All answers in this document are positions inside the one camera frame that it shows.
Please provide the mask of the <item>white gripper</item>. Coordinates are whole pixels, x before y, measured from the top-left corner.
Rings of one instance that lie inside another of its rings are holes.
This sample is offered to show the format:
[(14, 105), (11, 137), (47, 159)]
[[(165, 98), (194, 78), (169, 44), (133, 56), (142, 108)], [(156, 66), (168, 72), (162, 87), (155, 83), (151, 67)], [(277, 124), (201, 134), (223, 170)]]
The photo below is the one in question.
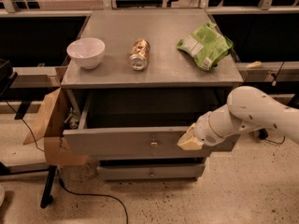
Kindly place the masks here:
[(183, 150), (199, 150), (203, 145), (214, 147), (228, 137), (227, 114), (209, 111), (193, 123), (178, 140)]

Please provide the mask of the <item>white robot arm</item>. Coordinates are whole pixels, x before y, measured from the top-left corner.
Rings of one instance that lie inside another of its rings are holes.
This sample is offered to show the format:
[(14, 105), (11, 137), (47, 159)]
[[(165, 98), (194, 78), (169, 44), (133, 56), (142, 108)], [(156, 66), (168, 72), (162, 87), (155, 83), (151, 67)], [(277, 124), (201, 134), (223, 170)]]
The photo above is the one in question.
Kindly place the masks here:
[(214, 147), (226, 138), (272, 128), (299, 143), (299, 110), (284, 105), (263, 91), (241, 86), (233, 89), (222, 107), (201, 116), (178, 140), (183, 150)]

